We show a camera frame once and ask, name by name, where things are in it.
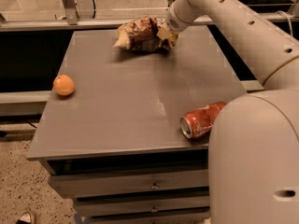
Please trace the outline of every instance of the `person's foot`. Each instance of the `person's foot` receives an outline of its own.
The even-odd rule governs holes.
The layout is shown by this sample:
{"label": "person's foot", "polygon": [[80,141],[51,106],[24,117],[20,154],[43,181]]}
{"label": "person's foot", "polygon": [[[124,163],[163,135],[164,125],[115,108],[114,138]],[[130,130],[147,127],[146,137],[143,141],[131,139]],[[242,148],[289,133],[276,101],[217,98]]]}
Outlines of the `person's foot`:
{"label": "person's foot", "polygon": [[35,224],[36,216],[32,212],[25,212],[20,216],[15,224]]}

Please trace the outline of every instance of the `metal drawer cabinet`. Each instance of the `metal drawer cabinet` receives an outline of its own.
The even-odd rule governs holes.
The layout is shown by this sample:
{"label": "metal drawer cabinet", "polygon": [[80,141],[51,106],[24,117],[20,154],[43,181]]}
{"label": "metal drawer cabinet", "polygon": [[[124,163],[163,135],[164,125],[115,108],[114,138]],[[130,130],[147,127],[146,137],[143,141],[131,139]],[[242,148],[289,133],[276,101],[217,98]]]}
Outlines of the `metal drawer cabinet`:
{"label": "metal drawer cabinet", "polygon": [[83,217],[132,213],[158,213],[169,210],[209,207],[208,187],[116,195],[74,200],[76,211]]}
{"label": "metal drawer cabinet", "polygon": [[89,220],[91,224],[167,224],[198,222],[207,218],[209,218],[208,208],[193,208],[151,214],[92,217]]}
{"label": "metal drawer cabinet", "polygon": [[207,169],[187,165],[50,177],[63,197],[78,198],[208,186]]}

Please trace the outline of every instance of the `crushed soda can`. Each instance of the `crushed soda can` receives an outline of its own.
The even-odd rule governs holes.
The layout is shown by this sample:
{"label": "crushed soda can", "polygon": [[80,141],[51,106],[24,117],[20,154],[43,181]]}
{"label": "crushed soda can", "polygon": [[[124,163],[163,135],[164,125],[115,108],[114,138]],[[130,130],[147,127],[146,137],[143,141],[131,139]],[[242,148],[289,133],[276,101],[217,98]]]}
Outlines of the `crushed soda can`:
{"label": "crushed soda can", "polygon": [[225,102],[217,102],[187,112],[180,119],[180,128],[184,135],[191,139],[210,132],[215,118],[225,106]]}

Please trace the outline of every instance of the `drawer handle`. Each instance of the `drawer handle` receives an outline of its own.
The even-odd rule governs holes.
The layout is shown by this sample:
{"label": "drawer handle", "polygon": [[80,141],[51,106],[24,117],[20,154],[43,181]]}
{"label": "drawer handle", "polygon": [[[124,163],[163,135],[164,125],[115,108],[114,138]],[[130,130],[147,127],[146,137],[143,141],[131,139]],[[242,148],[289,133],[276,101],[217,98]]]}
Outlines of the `drawer handle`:
{"label": "drawer handle", "polygon": [[160,186],[157,184],[157,182],[156,182],[155,180],[153,180],[150,189],[152,189],[152,190],[156,190],[156,189],[158,189],[159,187],[160,187]]}
{"label": "drawer handle", "polygon": [[153,205],[150,211],[151,213],[157,213],[159,210]]}

